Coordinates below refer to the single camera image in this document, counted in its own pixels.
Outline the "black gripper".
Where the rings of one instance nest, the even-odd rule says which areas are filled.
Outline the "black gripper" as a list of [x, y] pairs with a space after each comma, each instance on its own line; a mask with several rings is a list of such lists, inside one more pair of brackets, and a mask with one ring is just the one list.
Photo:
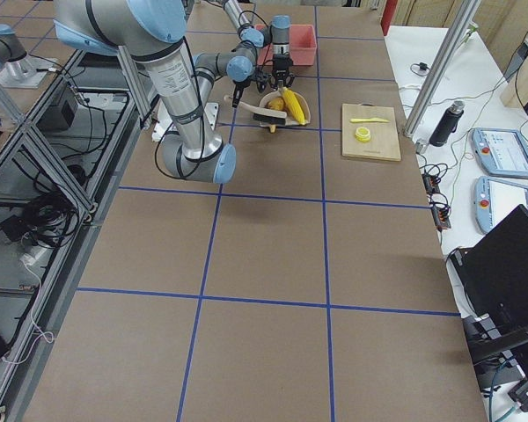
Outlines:
[[234, 81], [235, 87], [232, 94], [231, 105], [233, 108], [237, 108], [244, 90], [251, 84], [255, 84], [258, 93], [263, 93], [268, 86], [268, 73], [263, 69], [257, 67], [255, 71], [250, 74], [246, 68], [239, 66], [232, 68], [232, 80]]
[[289, 54], [273, 54], [272, 72], [269, 76], [269, 88], [276, 91], [278, 86], [290, 88], [296, 76], [290, 71], [293, 61]]

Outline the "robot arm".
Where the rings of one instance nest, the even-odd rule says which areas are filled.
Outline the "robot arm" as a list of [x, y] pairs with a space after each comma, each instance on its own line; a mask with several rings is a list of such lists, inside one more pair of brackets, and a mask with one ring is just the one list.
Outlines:
[[221, 7], [237, 30], [240, 42], [224, 59], [224, 70], [239, 90], [255, 83], [258, 91], [267, 87], [289, 88], [296, 76], [290, 53], [291, 21], [288, 15], [276, 15], [263, 22], [261, 29], [253, 19], [264, 21], [255, 11], [242, 9], [236, 1], [222, 1]]
[[187, 44], [190, 1], [57, 1], [57, 38], [96, 55], [125, 47], [144, 66], [171, 120], [162, 157], [171, 178], [225, 184], [236, 168], [236, 150], [209, 123], [205, 105], [216, 79], [235, 83], [233, 98], [251, 83], [259, 52], [270, 42], [235, 1], [220, 6], [240, 38], [230, 52], [193, 55]]

